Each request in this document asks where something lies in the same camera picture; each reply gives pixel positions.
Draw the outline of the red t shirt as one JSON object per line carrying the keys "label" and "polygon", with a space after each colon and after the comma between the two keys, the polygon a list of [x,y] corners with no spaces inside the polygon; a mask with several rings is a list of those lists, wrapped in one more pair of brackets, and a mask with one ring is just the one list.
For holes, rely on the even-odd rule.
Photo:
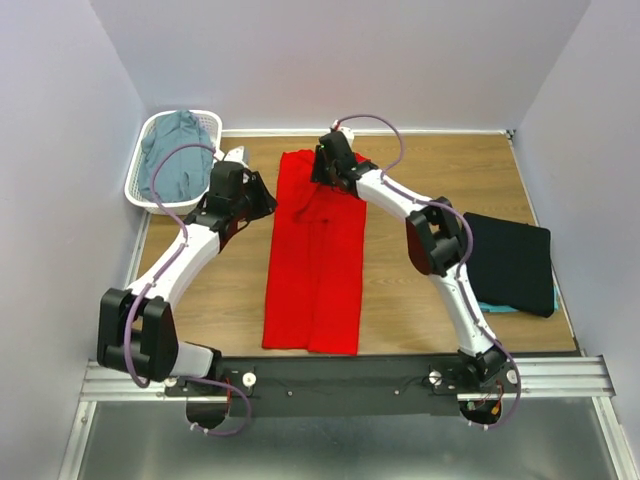
{"label": "red t shirt", "polygon": [[314,154],[282,154],[262,346],[358,351],[367,205],[311,180]]}

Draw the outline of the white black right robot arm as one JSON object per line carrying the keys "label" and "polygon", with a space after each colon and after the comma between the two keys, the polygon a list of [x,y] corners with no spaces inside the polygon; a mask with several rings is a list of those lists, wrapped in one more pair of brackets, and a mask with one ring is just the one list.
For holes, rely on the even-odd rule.
{"label": "white black right robot arm", "polygon": [[456,372],[469,390],[493,384],[509,354],[486,322],[466,263],[473,250],[468,222],[450,202],[432,199],[391,179],[370,161],[358,161],[344,129],[320,137],[311,180],[382,208],[405,224],[409,259],[429,277],[444,302],[458,340]]}

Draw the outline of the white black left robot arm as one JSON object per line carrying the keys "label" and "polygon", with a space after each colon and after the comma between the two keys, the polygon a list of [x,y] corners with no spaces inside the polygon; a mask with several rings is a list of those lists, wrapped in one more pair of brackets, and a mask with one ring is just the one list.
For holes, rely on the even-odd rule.
{"label": "white black left robot arm", "polygon": [[197,393],[214,393],[222,380],[221,354],[180,341],[173,309],[227,243],[251,222],[273,214],[276,206],[260,174],[243,161],[215,163],[208,191],[182,219],[170,247],[127,288],[111,288],[102,296],[98,364],[129,374],[141,387],[184,377]]}

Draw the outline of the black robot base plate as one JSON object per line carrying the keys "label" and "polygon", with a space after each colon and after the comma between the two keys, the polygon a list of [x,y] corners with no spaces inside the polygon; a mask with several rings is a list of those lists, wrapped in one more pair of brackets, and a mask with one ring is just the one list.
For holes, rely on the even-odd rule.
{"label": "black robot base plate", "polygon": [[242,390],[248,401],[224,389],[180,379],[169,397],[209,413],[253,418],[431,414],[457,416],[461,404],[513,396],[510,365],[480,381],[456,354],[226,357],[218,364],[222,381]]}

